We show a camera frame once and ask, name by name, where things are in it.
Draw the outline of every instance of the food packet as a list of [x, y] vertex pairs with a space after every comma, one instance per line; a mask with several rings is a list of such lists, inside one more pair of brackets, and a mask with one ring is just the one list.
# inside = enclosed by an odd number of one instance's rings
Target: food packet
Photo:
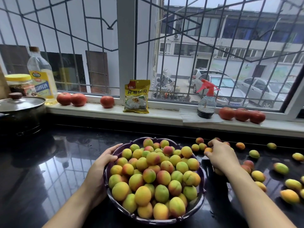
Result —
[[125, 108], [124, 112], [148, 114], [148, 92], [150, 80], [130, 80], [125, 85]]

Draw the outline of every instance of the purple bowl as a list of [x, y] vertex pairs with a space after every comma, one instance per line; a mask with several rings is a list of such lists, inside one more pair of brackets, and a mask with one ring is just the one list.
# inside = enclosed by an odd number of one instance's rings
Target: purple bowl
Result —
[[[129, 148], [132, 144], [137, 144], [139, 146], [142, 146], [143, 145], [143, 141], [146, 139], [146, 138], [150, 138], [150, 137], [142, 137], [142, 138], [138, 138], [134, 141], [130, 141], [130, 143], [128, 144], [123, 144], [121, 145], [120, 147], [118, 147], [113, 155], [117, 155], [118, 157], [121, 157], [121, 153], [124, 149], [126, 148]], [[176, 144], [174, 141], [170, 140], [170, 139], [167, 139], [167, 138], [151, 138], [152, 141], [155, 143], [155, 142], [158, 142], [160, 143], [162, 140], [167, 140], [169, 141], [169, 145], [170, 146], [173, 146], [175, 149], [181, 149], [182, 146], [180, 144]], [[181, 217], [178, 217], [178, 218], [174, 218], [174, 219], [168, 219], [168, 220], [155, 220], [155, 219], [145, 219], [145, 218], [141, 218], [139, 217], [137, 214], [135, 213], [129, 213], [126, 209], [124, 209], [112, 196], [112, 192], [111, 192], [111, 189], [109, 188], [108, 186], [108, 181], [109, 181], [109, 178], [110, 178], [110, 170], [112, 168], [112, 166], [114, 166], [115, 163], [114, 162], [110, 162], [104, 169], [104, 173], [103, 173], [103, 176], [104, 176], [104, 183], [105, 183], [105, 187], [107, 189], [107, 194], [109, 196], [109, 198], [111, 199], [111, 201], [114, 203], [115, 207], [117, 207], [122, 213], [124, 213], [125, 215], [127, 215], [128, 217], [138, 221], [138, 222], [141, 222], [141, 223], [144, 223], [144, 224], [149, 224], [149, 225], [168, 225], [168, 224], [173, 224], [173, 223], [176, 223], [176, 222], [181, 222], [183, 221], [184, 219], [192, 216], [193, 214], [195, 214], [199, 208], [203, 205], [203, 202], [204, 202], [204, 199], [205, 199], [205, 192], [206, 190], [204, 189], [204, 185], [205, 185], [205, 182], [206, 182], [206, 173], [205, 171], [203, 170], [203, 168], [200, 166], [200, 168], [196, 171], [198, 173], [198, 175], [201, 177], [201, 182], [199, 184], [198, 187], [196, 187], [197, 189], [197, 198], [191, 202], [188, 202], [188, 206], [186, 208], [186, 213], [181, 216]]]

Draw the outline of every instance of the sky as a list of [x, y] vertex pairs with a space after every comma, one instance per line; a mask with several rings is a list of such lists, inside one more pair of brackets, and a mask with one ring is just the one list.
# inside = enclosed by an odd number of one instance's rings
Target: sky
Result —
[[[233, 3], [238, 3], [243, 0], [227, 0], [226, 5], [230, 5]], [[244, 5], [244, 10], [248, 11], [260, 11], [262, 7], [263, 0], [258, 0], [250, 3], [246, 3]], [[266, 0], [265, 6], [263, 9], [263, 12], [276, 12], [277, 8], [279, 6], [280, 0]], [[223, 5], [224, 0], [208, 0], [207, 1], [207, 8], [215, 8], [218, 7], [218, 4]], [[170, 0], [170, 5], [175, 5], [175, 6], [185, 6], [186, 5], [186, 0]], [[192, 7], [204, 7], [205, 6], [205, 0], [198, 0], [192, 5]], [[235, 10], [240, 10], [242, 5], [235, 5], [232, 7], [229, 7], [229, 9], [235, 9]]]

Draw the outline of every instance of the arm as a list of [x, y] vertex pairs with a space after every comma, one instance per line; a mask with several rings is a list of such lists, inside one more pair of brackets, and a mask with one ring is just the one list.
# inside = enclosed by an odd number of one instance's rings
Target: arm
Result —
[[213, 152], [206, 152], [206, 156], [230, 181], [250, 228], [295, 228], [287, 216], [240, 166], [237, 156], [228, 145], [218, 140], [212, 140], [208, 145], [213, 146]]
[[111, 154], [120, 146], [113, 146], [96, 159], [88, 171], [80, 188], [69, 198], [63, 207], [43, 226], [43, 228], [82, 227], [90, 211], [107, 196], [103, 183], [103, 170], [106, 164], [115, 161]]

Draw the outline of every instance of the spray bottle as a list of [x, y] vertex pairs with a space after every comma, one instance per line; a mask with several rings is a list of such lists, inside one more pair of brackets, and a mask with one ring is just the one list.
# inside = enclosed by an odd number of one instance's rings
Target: spray bottle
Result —
[[208, 92], [207, 95], [200, 100], [199, 107], [197, 109], [197, 115], [201, 118], [210, 119], [214, 114], [214, 110], [216, 107], [214, 87], [216, 90], [220, 89], [218, 89], [214, 84], [205, 79], [202, 79], [202, 83], [202, 87], [197, 92], [200, 92], [203, 89], [208, 89]]

